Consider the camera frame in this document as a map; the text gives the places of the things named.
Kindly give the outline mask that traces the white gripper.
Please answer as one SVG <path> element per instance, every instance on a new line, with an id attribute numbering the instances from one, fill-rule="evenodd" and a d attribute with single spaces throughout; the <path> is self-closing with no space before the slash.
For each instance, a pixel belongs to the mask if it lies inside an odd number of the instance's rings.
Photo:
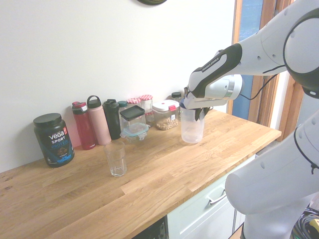
<path id="1" fill-rule="evenodd" d="M 196 98 L 195 96 L 187 96 L 186 98 L 184 98 L 183 104 L 186 109 L 195 109 L 195 121 L 198 121 L 203 108 L 204 115 L 207 115 L 210 107 L 225 105 L 227 104 L 227 100 L 215 100 L 208 98 Z"/>

